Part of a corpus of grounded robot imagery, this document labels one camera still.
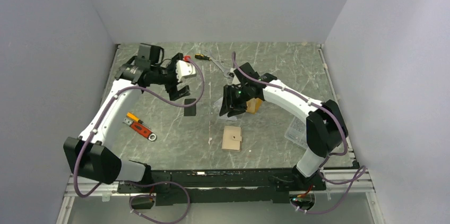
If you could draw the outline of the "silver credit card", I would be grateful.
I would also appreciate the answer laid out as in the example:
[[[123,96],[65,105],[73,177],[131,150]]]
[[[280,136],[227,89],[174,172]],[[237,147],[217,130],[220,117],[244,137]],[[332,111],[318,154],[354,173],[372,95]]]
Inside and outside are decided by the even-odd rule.
[[[237,116],[228,117],[227,114],[224,114],[222,116],[219,116],[218,119],[236,121],[238,119],[238,117]]]

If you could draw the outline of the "black credit card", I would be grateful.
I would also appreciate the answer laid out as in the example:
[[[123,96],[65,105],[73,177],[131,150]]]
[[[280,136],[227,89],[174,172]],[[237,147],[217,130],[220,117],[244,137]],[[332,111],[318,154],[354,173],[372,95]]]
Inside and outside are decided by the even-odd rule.
[[[184,105],[189,105],[189,107],[184,108],[184,116],[185,117],[195,117],[196,116],[196,104],[194,102],[196,101],[195,98],[186,98],[184,100]]]

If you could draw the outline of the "beige leather card holder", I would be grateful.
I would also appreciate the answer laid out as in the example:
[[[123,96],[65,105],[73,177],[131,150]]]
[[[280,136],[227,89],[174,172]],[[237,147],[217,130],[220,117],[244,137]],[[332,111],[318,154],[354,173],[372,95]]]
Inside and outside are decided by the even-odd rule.
[[[240,151],[242,145],[242,129],[236,126],[225,126],[222,137],[222,150]]]

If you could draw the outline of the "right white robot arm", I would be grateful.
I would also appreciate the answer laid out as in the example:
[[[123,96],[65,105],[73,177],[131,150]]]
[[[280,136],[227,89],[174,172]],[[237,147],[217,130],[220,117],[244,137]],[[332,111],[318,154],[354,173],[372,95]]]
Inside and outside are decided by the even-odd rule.
[[[312,184],[313,175],[334,154],[336,147],[343,145],[342,154],[346,154],[348,129],[335,101],[307,97],[270,73],[259,75],[249,63],[236,68],[234,74],[239,82],[223,87],[221,116],[243,114],[247,110],[247,102],[258,98],[277,105],[305,124],[306,151],[292,175],[296,188],[306,189]]]

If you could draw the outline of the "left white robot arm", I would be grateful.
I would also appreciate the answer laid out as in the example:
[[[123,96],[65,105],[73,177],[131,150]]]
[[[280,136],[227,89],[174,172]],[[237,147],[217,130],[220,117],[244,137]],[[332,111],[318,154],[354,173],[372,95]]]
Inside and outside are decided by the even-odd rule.
[[[119,67],[111,89],[94,119],[76,138],[68,137],[63,145],[68,165],[74,176],[81,176],[104,184],[132,181],[139,192],[151,188],[150,166],[123,160],[111,149],[126,114],[139,97],[152,85],[162,85],[169,96],[167,103],[190,94],[189,87],[178,89],[183,79],[195,77],[196,67],[190,58],[177,53],[167,66],[161,66],[165,50],[160,46],[140,44],[136,55]]]

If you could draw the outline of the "orange credit card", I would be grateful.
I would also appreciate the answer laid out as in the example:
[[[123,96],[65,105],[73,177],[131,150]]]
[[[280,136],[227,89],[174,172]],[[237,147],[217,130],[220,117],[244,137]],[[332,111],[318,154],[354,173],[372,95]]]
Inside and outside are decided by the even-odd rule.
[[[250,114],[257,113],[263,101],[259,98],[253,98],[246,102],[246,112]]]

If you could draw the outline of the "black yellow screwdriver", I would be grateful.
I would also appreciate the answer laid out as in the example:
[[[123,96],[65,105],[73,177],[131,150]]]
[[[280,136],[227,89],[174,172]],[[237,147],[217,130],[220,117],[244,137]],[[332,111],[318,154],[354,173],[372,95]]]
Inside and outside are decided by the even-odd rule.
[[[210,56],[204,55],[204,54],[195,54],[194,57],[199,60],[204,61],[212,61],[213,59]]]

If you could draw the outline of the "red adjustable wrench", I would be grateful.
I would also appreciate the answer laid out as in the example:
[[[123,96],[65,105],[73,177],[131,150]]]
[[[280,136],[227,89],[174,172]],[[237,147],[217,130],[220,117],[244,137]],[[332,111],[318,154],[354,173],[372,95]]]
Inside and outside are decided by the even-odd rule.
[[[154,142],[157,140],[157,135],[154,134],[149,128],[147,128],[145,125],[136,122],[134,120],[131,120],[129,118],[124,118],[123,123],[127,124],[131,129],[133,129],[137,134],[141,135],[142,137],[146,138],[147,140]]]

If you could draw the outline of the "clear plastic screw box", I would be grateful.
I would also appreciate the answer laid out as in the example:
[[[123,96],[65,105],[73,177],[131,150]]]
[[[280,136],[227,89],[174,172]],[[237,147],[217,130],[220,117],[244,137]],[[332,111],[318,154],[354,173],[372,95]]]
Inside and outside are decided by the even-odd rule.
[[[292,119],[284,137],[305,150],[308,147],[306,140],[306,125],[297,117]]]

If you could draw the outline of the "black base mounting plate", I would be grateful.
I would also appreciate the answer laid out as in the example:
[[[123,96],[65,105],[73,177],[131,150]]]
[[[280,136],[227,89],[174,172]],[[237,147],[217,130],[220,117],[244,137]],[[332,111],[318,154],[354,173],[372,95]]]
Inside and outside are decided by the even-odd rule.
[[[324,181],[317,175],[300,180],[292,168],[153,170],[144,187],[120,182],[119,194],[155,194],[157,206],[186,202],[225,203],[258,202],[289,203],[296,194],[325,191]]]

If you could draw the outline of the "orange handled screwdriver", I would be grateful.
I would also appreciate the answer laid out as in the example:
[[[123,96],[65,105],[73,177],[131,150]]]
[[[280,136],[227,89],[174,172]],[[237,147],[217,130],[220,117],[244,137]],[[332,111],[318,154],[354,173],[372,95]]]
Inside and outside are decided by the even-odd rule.
[[[135,116],[134,114],[128,112],[126,117],[134,122],[140,123],[140,124],[144,124],[143,121],[141,119],[139,119],[137,116]]]

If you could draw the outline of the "aluminium frame rail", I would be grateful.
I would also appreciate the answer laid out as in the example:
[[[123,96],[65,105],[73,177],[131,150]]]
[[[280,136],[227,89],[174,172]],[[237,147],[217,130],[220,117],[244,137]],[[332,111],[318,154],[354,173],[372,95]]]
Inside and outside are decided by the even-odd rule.
[[[321,174],[326,178],[320,180],[325,186],[324,190],[319,189],[319,185],[313,185],[313,188],[315,192],[309,192],[309,194],[323,194],[325,193],[327,195],[327,199],[331,200],[332,194],[343,194],[345,191],[347,191],[348,184],[344,184],[343,182],[346,180],[350,180],[353,178],[355,173],[357,172],[356,169],[324,169],[320,170]],[[214,175],[214,172],[219,171],[189,171],[186,175],[188,178],[193,178],[194,175],[198,175],[198,178],[206,177],[207,174]],[[162,176],[166,177],[170,173],[171,178],[175,179],[175,171],[163,171]],[[342,183],[342,184],[333,184],[328,180],[333,181],[334,183]],[[57,217],[56,223],[68,223],[70,213],[72,211],[72,206],[74,203],[74,200],[78,195],[76,194],[75,188],[74,188],[74,179],[73,175],[70,175],[69,181],[67,183],[66,191],[63,196],[63,202],[62,206],[59,212],[59,215]],[[78,185],[79,185],[79,191],[82,194],[87,194],[89,190],[91,190],[91,187],[94,187],[97,182],[91,179],[87,178],[78,178]],[[228,189],[228,190],[256,190],[259,188],[268,188],[269,185],[261,185],[261,186],[218,186],[218,187],[188,187],[187,185],[183,185],[186,187],[186,190],[191,189],[194,190],[194,192],[211,192],[212,190],[218,190],[218,189]],[[141,187],[133,187],[133,185],[127,184],[126,182],[113,182],[112,184],[102,184],[97,187],[94,192],[90,194],[90,196],[98,196],[101,197],[103,202],[108,202],[112,196],[125,196],[125,197],[134,197],[138,196],[140,194],[148,195],[155,197],[158,195],[158,192],[153,189],[152,187],[148,188],[141,188]],[[290,195],[294,194],[301,194],[306,193],[305,191],[289,191]],[[373,185],[373,182],[371,180],[371,176],[369,174],[369,171],[366,170],[364,174],[360,175],[358,179],[355,179],[353,182],[351,188],[349,189],[348,193],[363,193],[366,196],[366,199],[369,203],[369,209],[371,216],[374,220],[374,223],[387,223],[383,217],[382,211],[380,209],[380,206],[378,205],[378,198],[376,196],[375,187]]]

